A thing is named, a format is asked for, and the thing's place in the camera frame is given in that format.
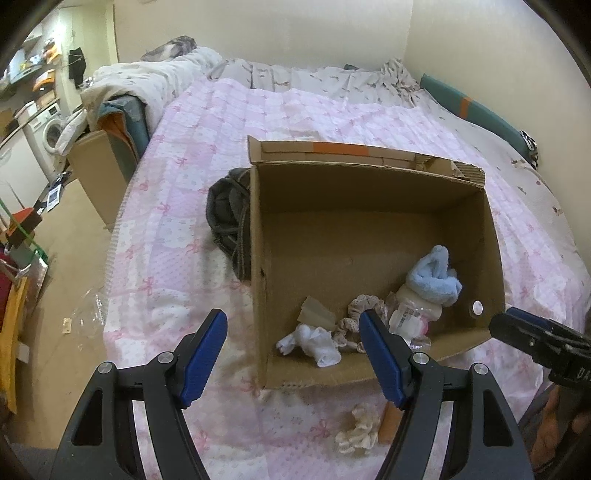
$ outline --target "white wall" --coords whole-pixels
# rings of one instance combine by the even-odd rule
[[[591,269],[591,89],[551,28],[517,0],[414,0],[404,63],[535,138]]]
[[[112,29],[112,8],[110,0],[85,1],[81,5],[63,7],[55,10],[44,21],[57,31],[61,42],[61,70],[56,90],[62,102],[62,110],[67,113],[80,105],[80,95],[69,79],[68,52],[80,47],[86,60],[85,78],[95,70],[117,62],[116,51],[113,57],[114,32]]]
[[[379,67],[404,55],[413,0],[115,0],[121,61],[189,35],[226,57]]]

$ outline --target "green string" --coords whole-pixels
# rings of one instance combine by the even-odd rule
[[[4,204],[4,202],[2,201],[2,199],[0,199],[0,206],[8,214],[8,216],[10,217],[10,220],[13,221],[16,224],[17,228],[25,235],[25,237],[27,237],[29,239],[29,241],[31,242],[31,244],[35,247],[35,253],[37,255],[39,255],[39,258],[41,258],[45,263],[48,263],[49,262],[49,258],[47,256],[47,254],[45,253],[45,250],[43,250],[35,242],[35,240],[33,240],[32,237],[26,232],[26,230],[21,226],[21,224],[17,222],[17,219],[15,219],[14,218],[14,215],[10,213],[10,210],[8,210],[7,206]]]

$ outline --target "pink bedsheet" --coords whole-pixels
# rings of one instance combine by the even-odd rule
[[[248,165],[247,135],[392,147],[482,167],[507,303],[582,328],[591,279],[575,280],[515,190],[421,109],[197,80],[167,108],[129,186],[113,236],[105,343],[119,367],[144,363],[194,332],[211,308],[226,312],[228,339],[203,397],[185,413],[212,478],[371,479],[387,450],[378,446],[368,456],[348,457],[334,448],[335,434],[352,427],[355,404],[384,406],[376,381],[291,392],[255,386],[249,287],[214,246],[204,215],[208,187],[230,168]],[[489,365],[520,417],[542,382],[541,367],[496,340],[448,364],[467,368],[476,361]],[[442,421],[449,418],[444,408]],[[136,419],[146,473],[159,478],[142,408]],[[437,476],[444,446],[439,435],[426,478]]]

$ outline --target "black clamp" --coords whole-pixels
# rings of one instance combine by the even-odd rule
[[[182,409],[201,397],[227,334],[226,315],[212,310],[174,352],[121,370],[100,364],[66,427],[51,480],[145,480],[134,400],[144,402],[163,479],[208,480]]]
[[[550,368],[550,381],[591,390],[591,342],[579,332],[515,307],[494,315],[489,330],[494,338]]]
[[[440,480],[533,479],[515,417],[486,365],[461,370],[413,353],[373,310],[361,315],[359,333],[384,395],[404,410],[379,480],[423,478],[444,401],[454,403]]]

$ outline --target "tan cardboard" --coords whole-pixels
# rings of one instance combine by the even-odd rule
[[[98,130],[81,138],[72,147],[68,160],[106,228],[112,231],[127,182],[111,149],[108,134]]]
[[[490,338],[503,311],[501,258],[484,173],[429,155],[364,145],[259,142],[249,138],[252,289],[258,383],[266,388],[339,385],[375,378],[366,355],[319,368],[275,344],[318,299],[337,319],[359,294],[384,299],[434,245],[445,245],[463,284],[458,302],[430,325],[438,360]],[[483,304],[480,316],[472,304]]]

